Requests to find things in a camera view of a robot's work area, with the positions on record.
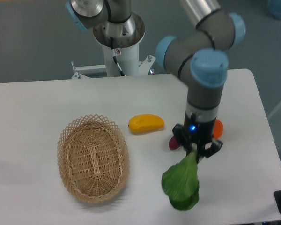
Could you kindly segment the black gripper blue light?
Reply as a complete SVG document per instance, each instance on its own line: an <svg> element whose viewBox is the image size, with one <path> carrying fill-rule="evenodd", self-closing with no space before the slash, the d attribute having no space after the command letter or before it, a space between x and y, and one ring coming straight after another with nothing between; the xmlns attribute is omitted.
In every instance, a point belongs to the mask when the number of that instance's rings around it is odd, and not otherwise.
<svg viewBox="0 0 281 225"><path fill-rule="evenodd" d="M208 122L198 122L197 115L185 115L184 125L176 124L172 129L173 136L188 156L196 152L196 159L209 158L219 152L223 142L213 136L216 118Z"/></svg>

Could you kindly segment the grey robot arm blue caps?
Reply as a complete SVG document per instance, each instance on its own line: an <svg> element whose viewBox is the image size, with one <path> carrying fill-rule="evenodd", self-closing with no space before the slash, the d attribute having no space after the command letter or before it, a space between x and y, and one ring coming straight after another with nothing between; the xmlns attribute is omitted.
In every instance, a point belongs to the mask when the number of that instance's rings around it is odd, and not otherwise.
<svg viewBox="0 0 281 225"><path fill-rule="evenodd" d="M188 87L185 120L173 128L173 140L197 159L208 158L222 147L213 129L229 66L224 51L243 40L246 28L241 16L225 13L215 0L181 5L196 31L185 39L164 37L155 58ZM78 29L93 30L109 77L141 73L138 45L145 25L129 0L69 0L65 6Z"/></svg>

